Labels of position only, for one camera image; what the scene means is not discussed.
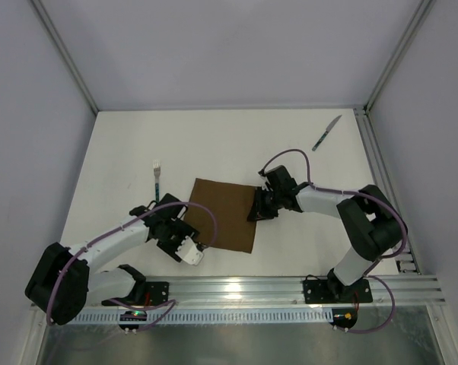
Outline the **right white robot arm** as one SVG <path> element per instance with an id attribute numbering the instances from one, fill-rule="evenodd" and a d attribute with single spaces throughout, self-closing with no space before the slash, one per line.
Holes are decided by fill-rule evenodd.
<path id="1" fill-rule="evenodd" d="M 307 276 L 302 283 L 307 304 L 370 303 L 365 275 L 406 237 L 407 227 L 375 185 L 350 192 L 334 192 L 310 182 L 297 183 L 280 165 L 260 170 L 265 185 L 255 190 L 248 221 L 267 221 L 281 209 L 318 213 L 341 221 L 350 249 L 325 278 Z"/>

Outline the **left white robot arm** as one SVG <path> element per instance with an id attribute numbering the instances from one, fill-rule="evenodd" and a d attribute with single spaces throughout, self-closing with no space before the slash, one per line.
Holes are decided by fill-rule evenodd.
<path id="1" fill-rule="evenodd" d="M 183 221 L 187 209 L 166 194 L 160 202 L 133 208 L 117 227 L 84 244 L 47 246 L 25 288 L 26 297 L 57 325 L 72 321 L 85 306 L 156 306 L 151 285 L 139 270 L 122 264 L 102 269 L 124 252 L 154 241 L 176 262 L 198 265 L 204 246 Z"/>

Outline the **brown cloth napkin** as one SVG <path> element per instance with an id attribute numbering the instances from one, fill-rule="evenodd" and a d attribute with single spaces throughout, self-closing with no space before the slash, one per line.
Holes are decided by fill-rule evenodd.
<path id="1" fill-rule="evenodd" d="M 195 180 L 184 221 L 199 231 L 197 240 L 207 246 L 250 254 L 256 223 L 247 220 L 255 187 L 207 179 Z"/>

